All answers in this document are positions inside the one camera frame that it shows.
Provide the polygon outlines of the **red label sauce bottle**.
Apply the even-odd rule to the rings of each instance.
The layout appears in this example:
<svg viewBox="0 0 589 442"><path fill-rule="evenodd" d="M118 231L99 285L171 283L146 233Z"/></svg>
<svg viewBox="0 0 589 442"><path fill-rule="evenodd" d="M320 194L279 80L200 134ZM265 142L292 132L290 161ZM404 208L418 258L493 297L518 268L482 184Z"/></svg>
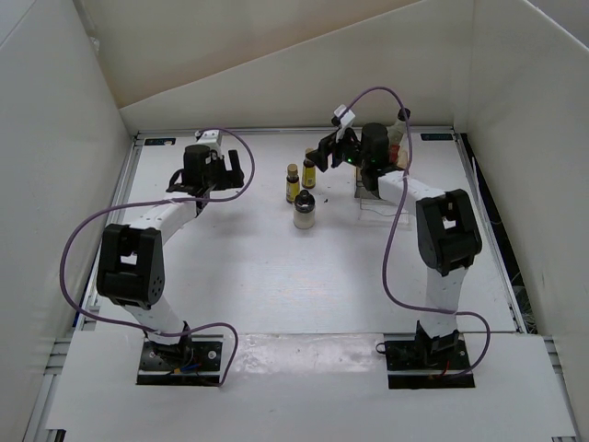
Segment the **red label sauce bottle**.
<svg viewBox="0 0 589 442"><path fill-rule="evenodd" d="M392 163L398 162L400 144L406 133L406 121L410 117L410 109L399 110L395 122L387 127L388 153Z"/></svg>

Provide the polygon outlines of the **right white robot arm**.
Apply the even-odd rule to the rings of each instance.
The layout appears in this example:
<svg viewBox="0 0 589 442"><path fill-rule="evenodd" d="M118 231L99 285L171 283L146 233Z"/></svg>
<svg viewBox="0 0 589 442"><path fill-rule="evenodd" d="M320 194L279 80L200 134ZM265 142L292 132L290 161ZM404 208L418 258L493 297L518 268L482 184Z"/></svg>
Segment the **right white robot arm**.
<svg viewBox="0 0 589 442"><path fill-rule="evenodd" d="M459 345L456 317L462 284L482 249L468 194L413 179L408 154L390 144L380 123L368 123L360 134L351 128L330 134L306 152L306 160L320 171L342 163L357 167L367 191L414 217L427 286L423 306L415 307L420 317L410 358L427 368L448 361Z"/></svg>

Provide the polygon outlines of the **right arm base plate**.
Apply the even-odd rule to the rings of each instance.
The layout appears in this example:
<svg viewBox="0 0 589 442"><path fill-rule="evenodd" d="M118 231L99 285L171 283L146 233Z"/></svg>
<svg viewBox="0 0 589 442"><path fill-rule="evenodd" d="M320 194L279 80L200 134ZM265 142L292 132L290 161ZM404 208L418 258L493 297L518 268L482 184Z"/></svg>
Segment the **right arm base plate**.
<svg viewBox="0 0 589 442"><path fill-rule="evenodd" d="M426 360L417 354L414 341L394 340L377 343L375 350L386 359L390 390L474 389L471 373L457 374L470 367L464 340L456 350Z"/></svg>

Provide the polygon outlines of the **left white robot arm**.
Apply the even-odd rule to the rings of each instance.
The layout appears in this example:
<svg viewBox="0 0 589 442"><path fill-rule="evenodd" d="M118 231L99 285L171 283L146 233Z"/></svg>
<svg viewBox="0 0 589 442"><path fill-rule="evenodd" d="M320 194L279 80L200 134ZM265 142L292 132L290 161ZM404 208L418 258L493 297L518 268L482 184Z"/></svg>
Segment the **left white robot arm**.
<svg viewBox="0 0 589 442"><path fill-rule="evenodd" d="M244 179L235 149L223 155L218 147L189 145L183 167L169 180L170 198L130 224L110 224L103 231L98 293L129 312L147 339L162 345L161 357L173 368L190 363L193 347L183 340L188 325L164 297L163 247L203 211L212 192L240 189Z"/></svg>

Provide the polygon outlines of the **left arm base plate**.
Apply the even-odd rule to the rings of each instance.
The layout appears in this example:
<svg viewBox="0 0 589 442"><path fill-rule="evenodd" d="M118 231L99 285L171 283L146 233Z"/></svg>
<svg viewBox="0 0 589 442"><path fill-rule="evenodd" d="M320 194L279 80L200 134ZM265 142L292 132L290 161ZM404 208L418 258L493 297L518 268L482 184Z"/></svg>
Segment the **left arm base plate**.
<svg viewBox="0 0 589 442"><path fill-rule="evenodd" d="M139 386L215 387L220 383L223 341L219 336L181 338L163 345L144 340L137 368Z"/></svg>

